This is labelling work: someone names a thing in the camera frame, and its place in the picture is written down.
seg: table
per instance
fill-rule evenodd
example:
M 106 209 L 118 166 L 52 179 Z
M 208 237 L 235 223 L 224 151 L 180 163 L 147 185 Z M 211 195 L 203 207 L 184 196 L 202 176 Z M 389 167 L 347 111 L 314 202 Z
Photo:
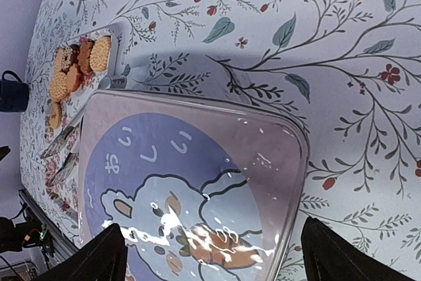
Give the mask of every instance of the table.
M 278 280 L 304 280 L 300 232 L 318 217 L 421 278 L 421 0 L 43 0 L 28 56 L 22 182 L 76 245 L 45 190 L 49 69 L 62 42 L 119 23 L 127 88 L 279 111 L 310 140 L 308 178 Z M 77 192 L 71 184 L 70 194 Z

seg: plastic container lid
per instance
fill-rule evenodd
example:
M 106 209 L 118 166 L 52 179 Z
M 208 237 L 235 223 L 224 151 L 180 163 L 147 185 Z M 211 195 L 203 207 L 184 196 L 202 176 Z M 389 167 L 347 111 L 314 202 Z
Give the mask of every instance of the plastic container lid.
M 80 150 L 81 244 L 119 223 L 127 280 L 276 278 L 309 156 L 291 120 L 221 101 L 99 91 Z

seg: white wall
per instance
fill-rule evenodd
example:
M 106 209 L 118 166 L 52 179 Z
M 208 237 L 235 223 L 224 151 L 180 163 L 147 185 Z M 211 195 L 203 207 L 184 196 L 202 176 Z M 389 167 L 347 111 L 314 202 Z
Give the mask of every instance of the white wall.
M 0 74 L 10 69 L 24 77 L 40 4 L 41 0 L 0 0 Z M 0 217 L 13 217 L 20 209 L 19 123 L 19 114 L 0 113 L 0 146 L 12 149 L 0 162 Z M 5 253 L 12 263 L 22 256 L 29 257 L 28 253 Z

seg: dark blue mug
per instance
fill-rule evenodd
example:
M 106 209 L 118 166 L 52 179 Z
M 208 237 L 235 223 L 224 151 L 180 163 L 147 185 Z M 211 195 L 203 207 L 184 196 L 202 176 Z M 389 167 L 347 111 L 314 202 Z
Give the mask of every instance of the dark blue mug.
M 11 75 L 15 80 L 6 79 Z M 18 75 L 6 70 L 0 80 L 0 112 L 25 112 L 29 102 L 29 86 Z

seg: cookie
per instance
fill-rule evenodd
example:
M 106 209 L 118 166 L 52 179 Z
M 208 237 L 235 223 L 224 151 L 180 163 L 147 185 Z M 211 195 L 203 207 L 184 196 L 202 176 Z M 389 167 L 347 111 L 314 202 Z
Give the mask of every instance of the cookie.
M 62 71 L 68 72 L 70 66 L 78 62 L 79 47 L 77 45 L 71 45 L 64 49 L 62 58 Z
M 57 54 L 55 55 L 55 60 L 54 60 L 54 73 L 55 74 L 62 71 L 63 57 L 64 57 L 64 49 L 59 48 L 57 50 Z
M 89 74 L 92 71 L 91 65 L 89 64 L 89 58 L 91 57 L 92 47 L 92 41 L 82 42 L 82 44 L 80 45 L 78 64 L 80 67 L 80 71 L 84 74 Z
M 103 72 L 108 68 L 108 57 L 111 49 L 111 38 L 105 36 L 99 39 L 92 48 L 90 65 L 94 72 Z
M 58 72 L 54 75 L 53 80 L 50 83 L 50 94 L 52 102 L 60 102 L 68 95 L 67 76 L 63 72 Z
M 60 103 L 53 103 L 50 114 L 50 126 L 56 130 L 60 127 L 62 120 L 62 111 Z
M 68 92 L 75 92 L 79 89 L 80 84 L 82 83 L 82 74 L 79 72 L 79 65 L 73 64 L 70 66 L 67 77 L 66 77 L 66 86 Z

